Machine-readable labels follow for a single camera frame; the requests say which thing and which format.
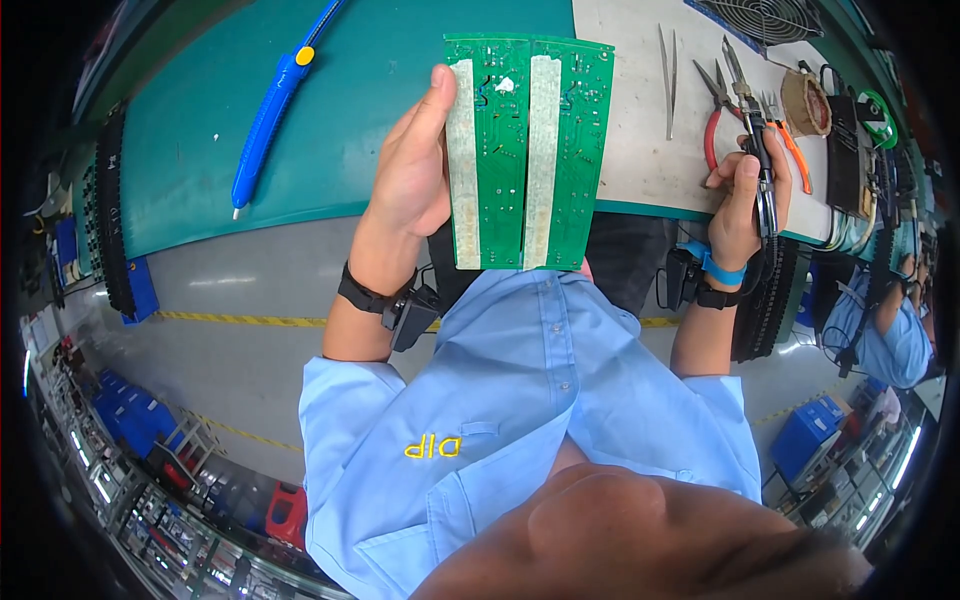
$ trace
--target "blue shirt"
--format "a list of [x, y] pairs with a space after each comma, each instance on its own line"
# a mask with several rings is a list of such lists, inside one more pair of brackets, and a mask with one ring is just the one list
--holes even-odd
[[[858, 298], [849, 292], [840, 294], [824, 325], [825, 347], [839, 352], [850, 344], [860, 325], [861, 302], [867, 296], [869, 285], [870, 273], [857, 267], [847, 287]], [[924, 377], [927, 363], [933, 356], [933, 347], [910, 298], [903, 299], [897, 317], [885, 335], [876, 330], [874, 318], [875, 315], [867, 316], [863, 335], [856, 344], [859, 364], [854, 368], [895, 388], [912, 388]]]
[[408, 596], [546, 480], [568, 434], [593, 463], [759, 502], [738, 377], [678, 379], [583, 276], [486, 271], [432, 360], [303, 370], [306, 549], [359, 598]]

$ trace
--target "cooling fan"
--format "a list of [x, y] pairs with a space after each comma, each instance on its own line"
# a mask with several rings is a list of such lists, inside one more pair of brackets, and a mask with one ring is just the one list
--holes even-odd
[[820, 14], [806, 0], [695, 0], [762, 47], [823, 37]]

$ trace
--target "red plastic stool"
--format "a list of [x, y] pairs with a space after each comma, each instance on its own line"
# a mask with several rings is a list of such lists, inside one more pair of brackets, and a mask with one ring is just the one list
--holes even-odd
[[303, 488], [276, 483], [267, 509], [267, 535], [300, 550], [306, 550], [306, 492]]

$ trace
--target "fluorescent light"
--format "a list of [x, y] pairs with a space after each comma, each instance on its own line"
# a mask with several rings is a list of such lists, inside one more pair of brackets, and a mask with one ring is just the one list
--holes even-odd
[[903, 478], [903, 474], [906, 472], [906, 466], [910, 463], [910, 457], [913, 456], [913, 449], [917, 447], [917, 440], [919, 438], [920, 427], [917, 427], [917, 429], [913, 432], [913, 439], [910, 440], [910, 447], [906, 450], [906, 456], [903, 457], [903, 464], [900, 465], [900, 470], [897, 471], [897, 476], [894, 478], [894, 490], [900, 484], [900, 480]]
[[27, 397], [27, 374], [30, 372], [30, 349], [27, 348], [27, 357], [23, 359], [23, 397]]
[[103, 496], [104, 499], [107, 501], [107, 504], [109, 504], [109, 503], [110, 503], [110, 496], [107, 495], [107, 491], [104, 490], [104, 484], [100, 483], [100, 480], [99, 480], [99, 479], [94, 479], [94, 480], [93, 480], [93, 485], [95, 485], [95, 486], [97, 487], [97, 490], [100, 490], [100, 495]]

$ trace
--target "worker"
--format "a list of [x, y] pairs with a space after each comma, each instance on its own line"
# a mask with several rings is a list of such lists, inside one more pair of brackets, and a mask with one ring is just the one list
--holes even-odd
[[[387, 134], [347, 296], [409, 286], [424, 238], [449, 219], [444, 122], [456, 88], [449, 67], [434, 67]], [[763, 135], [785, 223], [790, 170]], [[387, 364], [381, 315], [338, 295], [300, 398], [306, 550], [324, 572], [361, 599], [808, 598], [857, 587], [871, 568], [847, 542], [760, 504], [741, 383], [729, 375], [730, 300], [760, 249], [758, 171], [735, 153], [707, 179], [732, 184], [709, 224], [700, 292], [720, 308], [690, 304], [669, 369], [639, 342], [636, 316], [579, 273], [474, 274], [409, 385]], [[440, 263], [433, 251], [451, 248], [435, 241]], [[441, 294], [456, 289], [447, 275], [436, 274]]]
[[841, 286], [840, 298], [824, 324], [823, 345], [839, 355], [854, 343], [858, 371], [908, 390], [930, 372], [936, 345], [933, 312], [922, 302], [928, 274], [926, 261], [921, 257], [918, 265], [913, 254], [908, 254], [900, 270], [915, 275], [915, 280], [890, 283], [883, 301], [872, 315], [867, 315], [863, 333], [857, 339], [871, 273], [856, 267], [850, 282]]

